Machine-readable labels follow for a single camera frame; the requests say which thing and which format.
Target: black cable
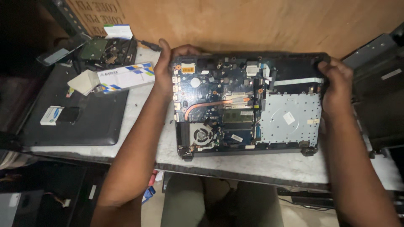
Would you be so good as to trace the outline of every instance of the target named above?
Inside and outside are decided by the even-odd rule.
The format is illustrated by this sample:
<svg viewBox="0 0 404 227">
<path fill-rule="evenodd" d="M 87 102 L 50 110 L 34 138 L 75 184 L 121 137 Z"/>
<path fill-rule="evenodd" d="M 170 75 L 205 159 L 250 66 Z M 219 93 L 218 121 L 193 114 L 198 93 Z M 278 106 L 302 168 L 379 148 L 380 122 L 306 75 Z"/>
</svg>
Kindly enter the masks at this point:
<svg viewBox="0 0 404 227">
<path fill-rule="evenodd" d="M 328 211 L 328 210 L 332 209 L 332 208 L 326 208 L 325 210 L 321 210 L 322 207 L 310 207 L 310 206 L 306 206 L 306 205 L 296 204 L 296 203 L 291 202 L 291 201 L 286 200 L 286 199 L 281 199 L 281 198 L 279 198 L 279 199 L 282 200 L 282 201 L 288 202 L 290 204 L 293 204 L 293 205 L 298 205 L 298 206 L 302 206 L 302 207 L 307 208 L 307 209 L 312 209 L 312 210 L 317 210 L 317 211 Z"/>
<path fill-rule="evenodd" d="M 220 179 L 221 181 L 225 181 L 228 185 L 229 185 L 229 188 L 230 189 L 232 189 L 232 187 L 230 186 L 230 182 L 228 182 L 227 180 L 225 180 L 225 179 Z"/>
</svg>

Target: blue sticker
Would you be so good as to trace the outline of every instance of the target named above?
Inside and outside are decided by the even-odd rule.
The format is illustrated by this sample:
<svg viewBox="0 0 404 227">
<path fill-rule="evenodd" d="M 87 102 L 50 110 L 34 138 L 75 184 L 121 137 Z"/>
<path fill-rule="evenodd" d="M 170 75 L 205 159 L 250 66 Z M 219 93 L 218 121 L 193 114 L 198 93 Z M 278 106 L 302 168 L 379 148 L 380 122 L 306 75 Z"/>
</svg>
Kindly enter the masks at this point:
<svg viewBox="0 0 404 227">
<path fill-rule="evenodd" d="M 58 113 L 59 113 L 59 108 L 57 108 L 57 109 L 55 110 L 55 113 L 53 114 L 53 118 L 56 118 Z"/>
</svg>

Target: cable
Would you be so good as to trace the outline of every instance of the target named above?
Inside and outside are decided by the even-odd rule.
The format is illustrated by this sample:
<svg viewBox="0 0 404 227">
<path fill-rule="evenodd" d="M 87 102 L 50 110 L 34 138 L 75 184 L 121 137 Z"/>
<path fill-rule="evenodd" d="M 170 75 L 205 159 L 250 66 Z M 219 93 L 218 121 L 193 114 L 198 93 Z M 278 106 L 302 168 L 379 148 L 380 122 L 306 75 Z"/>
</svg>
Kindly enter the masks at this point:
<svg viewBox="0 0 404 227">
<path fill-rule="evenodd" d="M 232 187 L 230 186 L 230 182 L 228 182 L 227 180 L 225 180 L 225 179 L 220 179 L 221 181 L 225 181 L 228 185 L 229 185 L 229 188 L 230 189 L 232 189 Z"/>
<path fill-rule="evenodd" d="M 59 199 L 57 196 L 55 196 L 52 192 L 46 192 L 44 193 L 44 195 L 51 195 L 57 202 L 59 202 L 60 204 L 62 204 L 62 207 L 68 207 L 70 205 L 70 199 L 65 199 L 65 200 L 61 200 Z"/>
<path fill-rule="evenodd" d="M 138 40 L 138 39 L 135 39 L 135 38 L 133 38 L 133 39 L 136 40 L 137 42 L 140 42 L 141 44 L 147 46 L 148 48 L 150 48 L 153 51 L 160 52 L 162 50 L 161 47 L 159 47 L 157 44 L 147 42 L 147 41 L 144 41 L 144 40 Z"/>
<path fill-rule="evenodd" d="M 279 198 L 279 199 L 282 200 L 282 201 L 288 202 L 290 204 L 293 204 L 293 205 L 298 205 L 298 206 L 302 206 L 302 207 L 307 208 L 307 209 L 312 209 L 312 210 L 317 210 L 317 211 L 328 211 L 328 210 L 332 209 L 332 208 L 326 208 L 325 210 L 321 210 L 322 207 L 311 207 L 311 206 L 306 206 L 306 205 L 300 205 L 300 204 L 296 204 L 296 203 L 291 202 L 291 201 L 286 200 L 286 199 L 282 199 L 282 198 Z"/>
</svg>

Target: person's right hand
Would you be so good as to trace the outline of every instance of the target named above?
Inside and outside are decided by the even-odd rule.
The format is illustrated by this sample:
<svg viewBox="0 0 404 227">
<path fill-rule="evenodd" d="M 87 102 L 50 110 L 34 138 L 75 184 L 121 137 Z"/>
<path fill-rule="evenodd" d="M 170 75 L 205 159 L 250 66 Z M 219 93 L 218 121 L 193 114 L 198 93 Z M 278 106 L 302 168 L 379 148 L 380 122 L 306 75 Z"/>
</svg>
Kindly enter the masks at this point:
<svg viewBox="0 0 404 227">
<path fill-rule="evenodd" d="M 323 110 L 329 118 L 352 115 L 351 105 L 353 70 L 340 60 L 331 57 L 331 62 L 320 62 L 318 69 L 329 80 L 330 86 L 324 95 Z"/>
</svg>

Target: person's leg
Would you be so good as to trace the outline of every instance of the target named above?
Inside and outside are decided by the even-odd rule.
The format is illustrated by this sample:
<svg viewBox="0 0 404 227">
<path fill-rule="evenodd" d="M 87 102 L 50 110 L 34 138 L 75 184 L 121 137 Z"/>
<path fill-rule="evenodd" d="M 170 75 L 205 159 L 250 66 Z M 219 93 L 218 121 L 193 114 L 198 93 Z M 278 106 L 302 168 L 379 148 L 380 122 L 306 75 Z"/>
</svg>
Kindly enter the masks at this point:
<svg viewBox="0 0 404 227">
<path fill-rule="evenodd" d="M 167 184 L 161 227 L 201 226 L 206 221 L 204 214 L 205 203 L 200 177 L 173 174 Z"/>
<path fill-rule="evenodd" d="M 236 226 L 283 227 L 278 193 L 274 186 L 239 182 Z"/>
</svg>

